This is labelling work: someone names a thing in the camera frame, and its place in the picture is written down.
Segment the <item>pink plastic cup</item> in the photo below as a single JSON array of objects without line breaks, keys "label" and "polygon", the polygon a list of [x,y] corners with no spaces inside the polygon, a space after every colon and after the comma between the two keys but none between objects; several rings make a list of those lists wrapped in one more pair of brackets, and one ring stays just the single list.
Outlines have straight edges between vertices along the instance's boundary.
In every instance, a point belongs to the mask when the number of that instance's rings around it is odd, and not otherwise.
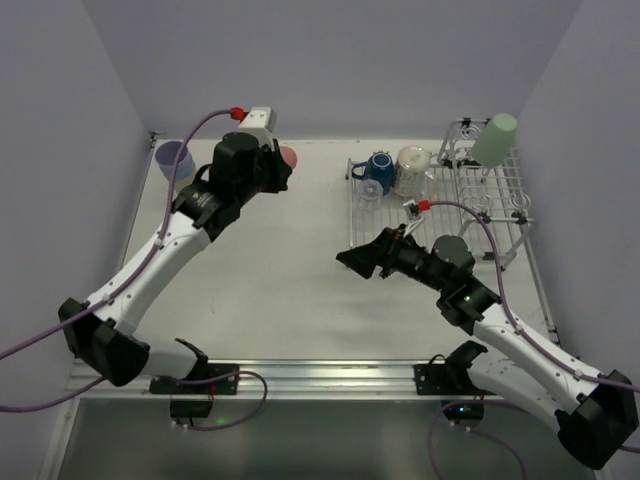
[{"label": "pink plastic cup", "polygon": [[280,146],[279,151],[284,163],[287,164],[291,169],[295,169],[298,163],[296,152],[288,146]]}]

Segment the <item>light blue plastic cup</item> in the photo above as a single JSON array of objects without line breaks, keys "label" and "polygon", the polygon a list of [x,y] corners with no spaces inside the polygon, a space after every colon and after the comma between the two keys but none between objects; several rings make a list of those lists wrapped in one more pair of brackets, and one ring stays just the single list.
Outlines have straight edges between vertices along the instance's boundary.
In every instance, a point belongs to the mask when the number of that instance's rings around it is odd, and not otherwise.
[{"label": "light blue plastic cup", "polygon": [[167,157],[156,159],[157,164],[167,180],[175,178],[175,181],[186,180],[195,175],[196,165],[190,154],[187,154],[184,158],[181,158],[177,165],[175,165],[174,157]]}]

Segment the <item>green plastic cup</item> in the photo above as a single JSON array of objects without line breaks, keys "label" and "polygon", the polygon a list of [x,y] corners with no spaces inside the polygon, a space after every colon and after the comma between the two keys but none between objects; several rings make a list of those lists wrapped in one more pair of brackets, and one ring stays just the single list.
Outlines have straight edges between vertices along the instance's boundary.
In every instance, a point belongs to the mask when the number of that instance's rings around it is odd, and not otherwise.
[{"label": "green plastic cup", "polygon": [[508,113],[494,115],[472,146],[475,162],[485,168],[501,165],[508,155],[518,129],[517,119]]}]

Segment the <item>lavender plastic cup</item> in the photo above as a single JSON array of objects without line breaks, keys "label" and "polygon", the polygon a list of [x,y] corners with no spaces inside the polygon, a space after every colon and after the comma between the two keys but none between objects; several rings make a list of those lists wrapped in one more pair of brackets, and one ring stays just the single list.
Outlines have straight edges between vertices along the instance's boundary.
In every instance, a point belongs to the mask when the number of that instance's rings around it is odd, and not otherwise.
[{"label": "lavender plastic cup", "polygon": [[183,164],[192,162],[191,154],[181,141],[167,141],[155,150],[154,159],[161,168],[172,168],[177,164],[182,168]]}]

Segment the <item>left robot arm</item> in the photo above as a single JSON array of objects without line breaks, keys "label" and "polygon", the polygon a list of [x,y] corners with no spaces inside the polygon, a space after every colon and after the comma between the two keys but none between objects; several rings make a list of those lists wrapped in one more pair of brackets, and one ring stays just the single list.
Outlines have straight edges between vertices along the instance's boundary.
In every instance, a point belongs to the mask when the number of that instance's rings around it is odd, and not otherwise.
[{"label": "left robot arm", "polygon": [[257,194],[287,190],[297,155],[276,141],[261,145],[248,133],[226,134],[211,163],[179,191],[155,236],[98,291],[67,299],[58,310],[71,353],[115,387],[139,376],[193,381],[207,362],[193,344],[151,345],[135,332],[173,278],[240,217]]}]

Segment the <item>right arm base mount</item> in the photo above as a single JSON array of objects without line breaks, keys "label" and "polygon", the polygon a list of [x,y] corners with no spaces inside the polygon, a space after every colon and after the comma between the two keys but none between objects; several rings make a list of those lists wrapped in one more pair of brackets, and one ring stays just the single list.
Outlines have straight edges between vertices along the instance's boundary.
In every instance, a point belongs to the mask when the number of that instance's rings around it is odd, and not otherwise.
[{"label": "right arm base mount", "polygon": [[[468,370],[478,359],[484,359],[488,349],[475,341],[466,341],[449,355],[436,354],[431,359],[414,364],[413,381],[418,396],[441,396],[441,405],[451,403],[448,397],[471,397],[483,400],[493,396],[492,392],[475,386]],[[485,416],[483,404],[462,403],[449,406],[444,416],[456,426],[465,428],[477,427]]]}]

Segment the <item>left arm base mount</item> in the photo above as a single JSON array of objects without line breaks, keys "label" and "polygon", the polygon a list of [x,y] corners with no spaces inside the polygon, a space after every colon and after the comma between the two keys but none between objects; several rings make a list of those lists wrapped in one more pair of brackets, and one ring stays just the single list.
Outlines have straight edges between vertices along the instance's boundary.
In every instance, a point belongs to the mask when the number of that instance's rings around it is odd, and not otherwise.
[{"label": "left arm base mount", "polygon": [[207,419],[216,396],[237,394],[240,368],[235,363],[207,363],[198,366],[186,380],[153,379],[149,393],[169,396],[170,418],[189,427]]}]

